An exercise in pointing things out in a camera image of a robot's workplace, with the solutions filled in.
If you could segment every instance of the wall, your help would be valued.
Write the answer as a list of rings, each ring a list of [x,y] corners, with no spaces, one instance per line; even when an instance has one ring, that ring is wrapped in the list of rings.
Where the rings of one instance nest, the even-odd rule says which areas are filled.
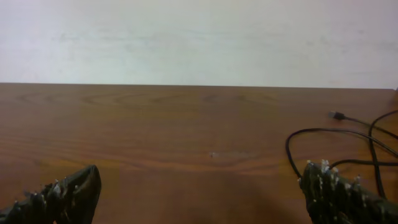
[[[2,0],[0,82],[393,88],[396,0]]]

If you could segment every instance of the wood grain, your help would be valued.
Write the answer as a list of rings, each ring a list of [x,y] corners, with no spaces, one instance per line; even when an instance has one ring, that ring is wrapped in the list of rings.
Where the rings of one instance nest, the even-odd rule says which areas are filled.
[[[310,223],[286,137],[316,127],[366,132],[327,112],[371,121],[393,109],[393,90],[0,84],[0,206],[96,164],[94,223]],[[395,133],[397,124],[380,122]],[[370,159],[365,140],[337,133],[297,137],[292,154],[300,170],[307,159]],[[340,170],[375,192],[372,167]],[[383,167],[382,178],[398,202],[397,169]]]

